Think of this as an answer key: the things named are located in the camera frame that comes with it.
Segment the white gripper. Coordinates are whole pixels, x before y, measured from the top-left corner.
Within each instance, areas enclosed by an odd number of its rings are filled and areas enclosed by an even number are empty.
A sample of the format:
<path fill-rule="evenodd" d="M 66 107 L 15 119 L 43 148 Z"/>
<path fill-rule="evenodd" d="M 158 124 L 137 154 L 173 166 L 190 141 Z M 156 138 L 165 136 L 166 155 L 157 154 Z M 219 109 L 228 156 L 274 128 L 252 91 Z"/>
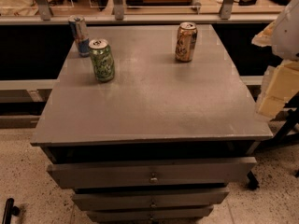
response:
<path fill-rule="evenodd" d="M 251 43 L 258 47 L 272 43 L 272 52 L 285 59 L 277 67 L 267 67 L 256 102 L 256 115 L 273 119 L 299 92 L 299 62 L 295 62 L 299 60 L 299 0 L 291 0 Z"/>

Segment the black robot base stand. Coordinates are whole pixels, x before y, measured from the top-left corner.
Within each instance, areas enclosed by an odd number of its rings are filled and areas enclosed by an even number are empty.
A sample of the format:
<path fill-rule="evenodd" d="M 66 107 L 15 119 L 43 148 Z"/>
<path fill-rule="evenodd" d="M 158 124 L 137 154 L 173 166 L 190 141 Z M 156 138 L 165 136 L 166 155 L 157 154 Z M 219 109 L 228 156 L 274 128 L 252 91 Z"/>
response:
<path fill-rule="evenodd" d="M 287 146 L 289 143 L 299 140 L 299 132 L 290 134 L 290 131 L 299 124 L 299 94 L 296 94 L 284 105 L 274 120 L 284 120 L 284 124 L 272 138 L 254 142 L 247 151 L 249 155 L 258 149 Z"/>

